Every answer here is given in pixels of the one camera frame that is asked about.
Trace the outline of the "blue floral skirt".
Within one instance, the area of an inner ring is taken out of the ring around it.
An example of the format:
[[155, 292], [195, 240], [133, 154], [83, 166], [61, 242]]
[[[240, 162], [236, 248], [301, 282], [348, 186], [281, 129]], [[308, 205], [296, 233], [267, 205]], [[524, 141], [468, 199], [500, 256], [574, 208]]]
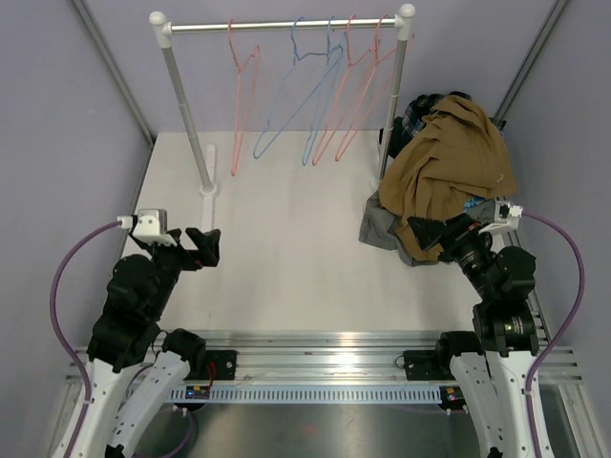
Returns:
[[469, 198], [463, 207], [463, 212], [466, 213], [470, 208], [475, 207], [476, 205], [482, 203], [485, 200], [485, 198], [482, 197], [472, 197]]

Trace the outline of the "navy white plaid skirt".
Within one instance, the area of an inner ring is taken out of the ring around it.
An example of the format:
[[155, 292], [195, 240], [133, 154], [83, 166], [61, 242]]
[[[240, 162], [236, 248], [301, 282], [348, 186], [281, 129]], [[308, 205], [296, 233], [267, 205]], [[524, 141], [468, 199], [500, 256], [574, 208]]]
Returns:
[[410, 102], [402, 116], [393, 120], [389, 157], [395, 159], [401, 150], [426, 126], [423, 120], [432, 107], [445, 97], [444, 94], [421, 94]]

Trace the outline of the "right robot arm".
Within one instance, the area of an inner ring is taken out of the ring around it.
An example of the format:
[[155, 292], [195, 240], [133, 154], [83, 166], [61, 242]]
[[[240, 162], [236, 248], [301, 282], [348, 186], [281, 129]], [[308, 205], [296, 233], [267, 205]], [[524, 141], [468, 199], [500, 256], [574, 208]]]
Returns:
[[454, 378], [474, 424], [483, 457], [534, 457], [542, 449], [529, 406], [537, 384], [528, 378], [538, 354], [537, 327], [527, 303], [536, 259], [517, 247], [493, 248], [485, 223], [467, 214], [444, 221], [410, 217], [419, 247], [439, 246], [441, 262], [456, 263], [480, 298], [468, 331], [446, 331], [433, 366]]

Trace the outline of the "tan brown skirt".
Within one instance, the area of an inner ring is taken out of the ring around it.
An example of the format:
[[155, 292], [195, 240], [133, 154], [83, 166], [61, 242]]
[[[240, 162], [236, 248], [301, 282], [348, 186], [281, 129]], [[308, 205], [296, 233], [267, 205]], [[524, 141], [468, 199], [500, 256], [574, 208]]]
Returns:
[[395, 235], [411, 259], [435, 262], [440, 248], [422, 250], [408, 218], [451, 219], [472, 198], [513, 195], [516, 181], [500, 131], [471, 100], [447, 95], [424, 122], [391, 163], [378, 193], [381, 206], [399, 218]]

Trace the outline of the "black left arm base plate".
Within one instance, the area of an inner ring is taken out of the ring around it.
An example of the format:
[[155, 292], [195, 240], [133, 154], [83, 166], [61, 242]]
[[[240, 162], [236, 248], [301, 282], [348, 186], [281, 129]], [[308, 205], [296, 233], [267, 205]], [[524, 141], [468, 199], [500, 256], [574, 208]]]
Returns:
[[236, 376], [238, 352], [236, 350], [207, 350], [202, 372], [203, 380], [233, 381]]

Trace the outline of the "grey skirt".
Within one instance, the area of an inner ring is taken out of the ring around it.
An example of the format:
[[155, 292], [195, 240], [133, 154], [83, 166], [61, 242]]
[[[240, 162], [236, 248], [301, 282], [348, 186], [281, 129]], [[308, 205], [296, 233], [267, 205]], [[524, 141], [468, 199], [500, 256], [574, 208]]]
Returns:
[[379, 194], [375, 192], [366, 202], [358, 240], [379, 249], [396, 251], [400, 256], [409, 258], [411, 255], [396, 234], [399, 225], [400, 218], [382, 206]]

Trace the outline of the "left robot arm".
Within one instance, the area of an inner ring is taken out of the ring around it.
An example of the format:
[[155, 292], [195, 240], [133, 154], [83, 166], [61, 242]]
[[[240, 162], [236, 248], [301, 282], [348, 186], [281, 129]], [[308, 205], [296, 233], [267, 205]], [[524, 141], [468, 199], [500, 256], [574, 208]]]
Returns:
[[131, 457], [137, 444], [180, 380], [196, 379], [207, 366], [205, 341], [185, 330], [170, 332], [144, 381], [125, 395], [158, 322], [184, 271], [215, 267], [220, 261], [221, 231], [185, 231], [192, 249], [180, 244], [174, 229], [152, 242], [139, 241], [140, 253], [121, 259], [107, 285], [107, 299], [88, 345], [93, 370], [93, 401], [78, 438], [80, 457]]

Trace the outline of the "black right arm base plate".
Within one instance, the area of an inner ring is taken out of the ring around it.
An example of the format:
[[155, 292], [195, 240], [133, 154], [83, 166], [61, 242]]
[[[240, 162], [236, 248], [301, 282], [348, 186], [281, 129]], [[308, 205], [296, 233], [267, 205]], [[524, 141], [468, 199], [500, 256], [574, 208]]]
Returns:
[[433, 350], [403, 352], [406, 378], [411, 382], [454, 381], [454, 376], [443, 365]]

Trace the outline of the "pink wire hanger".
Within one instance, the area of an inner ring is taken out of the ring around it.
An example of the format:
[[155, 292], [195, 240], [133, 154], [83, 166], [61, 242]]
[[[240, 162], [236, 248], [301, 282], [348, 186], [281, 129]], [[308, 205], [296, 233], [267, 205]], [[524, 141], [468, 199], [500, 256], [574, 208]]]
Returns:
[[238, 174], [242, 146], [247, 132], [249, 119], [254, 104], [261, 66], [261, 48], [256, 45], [244, 59], [240, 59], [233, 38], [233, 20], [228, 22], [228, 44], [236, 70], [236, 105], [233, 130], [233, 149], [231, 156], [230, 175]]
[[335, 161], [338, 162], [343, 157], [344, 153], [347, 151], [350, 143], [355, 138], [358, 131], [361, 129], [362, 125], [369, 118], [370, 112], [372, 111], [371, 107], [365, 108], [365, 102], [368, 98], [370, 88], [374, 84], [376, 75], [378, 73], [378, 68], [380, 65], [391, 57], [395, 53], [395, 48], [388, 51], [383, 56], [380, 56], [380, 28], [383, 21], [388, 18], [387, 15], [382, 16], [375, 28], [375, 33], [373, 36], [372, 43], [369, 45], [367, 50], [356, 60], [351, 58], [350, 51], [350, 42], [349, 42], [349, 29], [346, 31], [346, 40], [347, 40], [347, 67], [343, 75], [342, 82], [340, 84], [340, 88], [336, 94], [334, 103], [332, 108], [335, 109], [337, 104], [340, 101], [341, 96], [346, 92], [345, 86], [348, 83], [350, 77], [357, 71], [361, 70], [360, 76], [361, 79], [359, 81], [359, 85], [357, 88], [353, 90], [350, 94], [349, 98], [346, 101], [344, 111], [342, 116], [337, 120], [337, 124], [335, 129], [331, 133], [327, 144], [333, 139], [335, 134], [338, 132], [339, 128], [344, 124], [345, 119], [348, 115], [351, 115], [349, 119], [349, 123], [346, 125], [346, 131], [340, 141], [338, 149], [335, 154]]
[[363, 99], [369, 91], [369, 86], [375, 78], [380, 46], [380, 27], [382, 20], [387, 17], [385, 14], [377, 21], [371, 43], [358, 57], [352, 57], [350, 45], [350, 25], [355, 16], [352, 15], [348, 20], [345, 32], [347, 64], [329, 109], [322, 136], [316, 144], [312, 157], [313, 166], [316, 166], [321, 161], [339, 128], [350, 114], [350, 111], [353, 110], [352, 117], [355, 117], [356, 113], [360, 110]]

